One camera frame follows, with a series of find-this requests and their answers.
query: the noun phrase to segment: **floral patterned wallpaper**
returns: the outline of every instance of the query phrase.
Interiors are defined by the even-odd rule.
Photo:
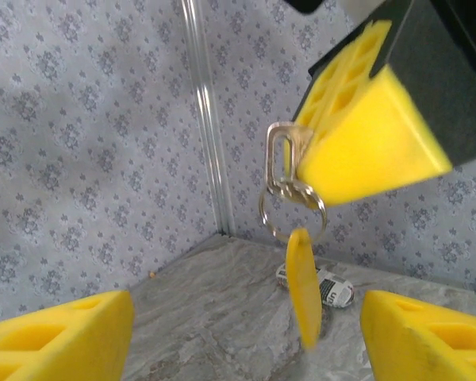
[[[0,0],[0,320],[217,231],[177,0]]]
[[[308,68],[352,22],[336,0],[308,17],[279,0],[202,0],[202,6],[237,231],[278,244],[257,209],[265,132],[292,118]],[[303,207],[271,201],[285,231],[317,230],[316,216]],[[317,252],[476,291],[476,161],[441,179],[329,210]]]

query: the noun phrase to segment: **yellow tag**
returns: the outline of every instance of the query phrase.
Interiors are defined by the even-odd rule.
[[[286,252],[286,277],[301,343],[305,349],[312,349],[321,332],[323,306],[307,229],[295,229],[291,233]]]

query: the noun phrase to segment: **keychain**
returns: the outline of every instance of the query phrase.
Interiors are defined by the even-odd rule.
[[[279,137],[288,140],[290,146],[288,176],[274,177],[274,143]],[[323,306],[317,278],[316,264],[312,251],[313,241],[305,228],[295,229],[290,236],[282,233],[269,220],[265,210],[266,193],[282,199],[302,203],[310,209],[319,209],[322,227],[314,242],[319,241],[326,230],[327,216],[323,200],[312,187],[295,179],[295,169],[300,157],[312,137],[312,131],[294,123],[274,123],[267,131],[265,165],[266,186],[259,196],[259,212],[264,225],[274,237],[287,243],[286,277],[291,302],[300,330],[301,343],[306,350],[314,349],[321,332]]]
[[[312,242],[305,228],[291,233],[286,250],[286,277],[301,343],[305,349],[313,349],[321,332],[323,305]]]

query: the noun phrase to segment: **floor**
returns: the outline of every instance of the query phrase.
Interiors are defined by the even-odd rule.
[[[280,249],[214,237],[134,290],[134,334],[123,380],[373,380],[359,328],[367,290],[476,315],[476,294],[319,259],[349,279],[355,301],[326,309],[314,353],[301,350],[289,295],[274,277]]]

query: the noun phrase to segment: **metal clip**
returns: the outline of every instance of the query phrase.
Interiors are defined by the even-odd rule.
[[[282,242],[287,242],[289,236],[282,233],[270,222],[264,206],[267,192],[282,199],[301,203],[310,209],[319,209],[322,228],[313,242],[319,241],[326,230],[327,215],[323,200],[312,187],[296,178],[296,167],[303,157],[312,135],[313,131],[310,128],[296,125],[293,122],[276,122],[268,127],[267,130],[265,187],[259,195],[259,212],[261,213],[263,224],[267,226],[274,237],[277,237]],[[290,166],[286,169],[287,177],[276,179],[274,177],[274,144],[279,137],[286,139],[290,144]]]

